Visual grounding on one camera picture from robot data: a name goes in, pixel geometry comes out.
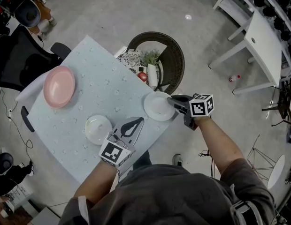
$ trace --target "oval pink tray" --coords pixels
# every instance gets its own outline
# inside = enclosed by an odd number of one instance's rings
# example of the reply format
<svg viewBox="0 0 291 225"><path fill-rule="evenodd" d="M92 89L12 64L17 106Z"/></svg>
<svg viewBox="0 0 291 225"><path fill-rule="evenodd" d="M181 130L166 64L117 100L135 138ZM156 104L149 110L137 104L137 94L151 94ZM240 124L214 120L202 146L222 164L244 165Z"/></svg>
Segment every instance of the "oval pink tray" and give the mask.
<svg viewBox="0 0 291 225"><path fill-rule="evenodd" d="M75 77L66 66L57 66L47 75L43 85L44 98L51 107L61 108L71 99L75 90Z"/></svg>

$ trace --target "shirt sleeve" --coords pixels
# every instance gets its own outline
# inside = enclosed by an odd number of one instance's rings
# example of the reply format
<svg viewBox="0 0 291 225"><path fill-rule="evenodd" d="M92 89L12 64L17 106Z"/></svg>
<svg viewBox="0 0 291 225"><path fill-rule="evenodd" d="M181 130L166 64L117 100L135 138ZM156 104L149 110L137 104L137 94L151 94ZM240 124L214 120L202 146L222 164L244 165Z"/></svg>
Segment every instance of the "shirt sleeve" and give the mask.
<svg viewBox="0 0 291 225"><path fill-rule="evenodd" d="M272 223L275 217L274 198L245 159L232 162L223 172L221 181L228 186L234 184L235 195L242 201L251 201L264 224Z"/></svg>
<svg viewBox="0 0 291 225"><path fill-rule="evenodd" d="M58 225L88 225L93 203L86 197L72 198L64 209Z"/></svg>

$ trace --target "wicker chair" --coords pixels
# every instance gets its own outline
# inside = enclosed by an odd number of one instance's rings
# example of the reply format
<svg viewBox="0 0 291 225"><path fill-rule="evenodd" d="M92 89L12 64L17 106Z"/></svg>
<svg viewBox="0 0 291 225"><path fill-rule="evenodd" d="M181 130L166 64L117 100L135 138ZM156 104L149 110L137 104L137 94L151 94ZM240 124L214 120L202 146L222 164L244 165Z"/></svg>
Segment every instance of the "wicker chair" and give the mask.
<svg viewBox="0 0 291 225"><path fill-rule="evenodd" d="M166 45L167 47L159 56L159 60L163 67L163 81L161 82L161 72L157 89L161 90L162 86L168 85L165 93L172 94L179 86L185 69L185 61L183 52L179 44L170 36L160 32L144 32L129 43L127 51L130 49L136 50L137 47L148 41L155 41Z"/></svg>

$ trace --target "chair armrest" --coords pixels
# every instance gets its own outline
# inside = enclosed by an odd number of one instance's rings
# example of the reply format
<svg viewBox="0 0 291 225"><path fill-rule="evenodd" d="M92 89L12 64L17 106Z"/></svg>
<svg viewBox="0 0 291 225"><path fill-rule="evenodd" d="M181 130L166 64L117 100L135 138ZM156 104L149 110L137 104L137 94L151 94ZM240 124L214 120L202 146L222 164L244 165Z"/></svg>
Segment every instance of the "chair armrest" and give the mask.
<svg viewBox="0 0 291 225"><path fill-rule="evenodd" d="M25 106L22 106L21 115L22 115L23 121L24 121L25 125L27 125L28 129L31 132L35 132L34 128L32 127L31 123L29 122L29 119L27 118L27 116L29 115L29 112L25 108Z"/></svg>
<svg viewBox="0 0 291 225"><path fill-rule="evenodd" d="M71 52L71 50L62 43L54 43L54 45L51 47L51 51L55 53L62 60L66 59L66 57Z"/></svg>

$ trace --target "dark gray t-shirt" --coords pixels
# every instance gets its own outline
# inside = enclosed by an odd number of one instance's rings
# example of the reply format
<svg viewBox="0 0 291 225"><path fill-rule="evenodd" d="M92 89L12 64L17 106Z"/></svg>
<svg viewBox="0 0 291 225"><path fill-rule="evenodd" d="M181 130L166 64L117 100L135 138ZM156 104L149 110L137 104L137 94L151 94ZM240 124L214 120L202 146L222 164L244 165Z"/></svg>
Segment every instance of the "dark gray t-shirt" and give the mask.
<svg viewBox="0 0 291 225"><path fill-rule="evenodd" d="M274 199L244 159L234 161L220 181L180 166L141 167L95 205L72 198L59 224L239 224L232 206L234 193L254 203L263 223L271 224Z"/></svg>

